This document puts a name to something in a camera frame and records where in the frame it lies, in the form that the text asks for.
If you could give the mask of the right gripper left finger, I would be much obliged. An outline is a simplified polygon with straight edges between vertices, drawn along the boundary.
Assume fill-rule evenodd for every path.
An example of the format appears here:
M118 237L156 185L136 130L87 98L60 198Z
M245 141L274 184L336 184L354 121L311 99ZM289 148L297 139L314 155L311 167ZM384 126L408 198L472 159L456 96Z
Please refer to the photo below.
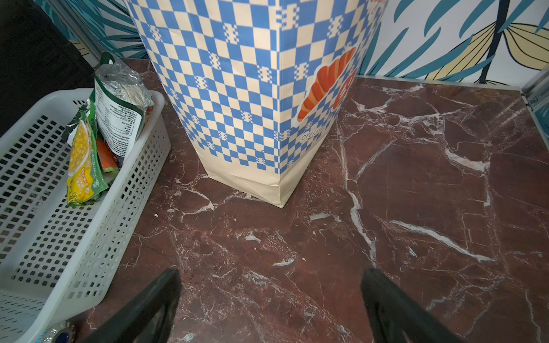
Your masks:
M179 270L165 270L84 341L167 342L181 290Z

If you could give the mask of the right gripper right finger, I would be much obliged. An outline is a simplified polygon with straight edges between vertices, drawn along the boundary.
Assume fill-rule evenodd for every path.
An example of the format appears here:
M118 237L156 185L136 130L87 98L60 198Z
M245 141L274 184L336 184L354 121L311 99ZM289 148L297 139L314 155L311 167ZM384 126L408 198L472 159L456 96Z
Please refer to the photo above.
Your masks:
M461 342L381 271L363 272L361 294L375 342Z

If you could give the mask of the white perforated plastic basket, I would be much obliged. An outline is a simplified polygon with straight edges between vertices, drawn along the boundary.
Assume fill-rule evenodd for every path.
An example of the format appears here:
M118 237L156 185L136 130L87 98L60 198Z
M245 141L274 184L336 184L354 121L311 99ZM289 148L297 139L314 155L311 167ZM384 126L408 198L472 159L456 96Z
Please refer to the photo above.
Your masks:
M3 342L37 342L104 299L170 151L164 97L154 91L152 114L111 187L98 202L70 207L62 133L90 93L48 94L1 137Z

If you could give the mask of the green yellow corn soup packet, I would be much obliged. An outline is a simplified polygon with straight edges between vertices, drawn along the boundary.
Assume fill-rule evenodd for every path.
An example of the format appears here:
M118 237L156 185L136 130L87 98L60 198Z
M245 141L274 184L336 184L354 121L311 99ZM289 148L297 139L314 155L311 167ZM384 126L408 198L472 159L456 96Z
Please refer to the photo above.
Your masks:
M107 184L97 151L95 106L88 99L66 126L67 144L71 147L67 172L67 203L79 207L97 201Z

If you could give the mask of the green white barcode packet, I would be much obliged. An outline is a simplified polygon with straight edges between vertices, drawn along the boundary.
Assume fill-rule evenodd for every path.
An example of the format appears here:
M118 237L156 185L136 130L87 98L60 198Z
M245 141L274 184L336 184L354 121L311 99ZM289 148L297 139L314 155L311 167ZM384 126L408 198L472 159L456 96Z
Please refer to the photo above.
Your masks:
M119 165L130 155L154 107L139 73L105 51L94 74L95 118Z

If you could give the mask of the paper bag blue checkered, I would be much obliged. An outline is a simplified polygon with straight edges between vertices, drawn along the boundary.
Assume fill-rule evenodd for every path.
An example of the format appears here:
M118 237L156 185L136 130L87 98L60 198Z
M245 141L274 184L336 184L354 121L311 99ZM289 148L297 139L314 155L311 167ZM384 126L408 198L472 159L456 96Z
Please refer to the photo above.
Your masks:
M385 1L128 1L208 176L283 207L333 125Z

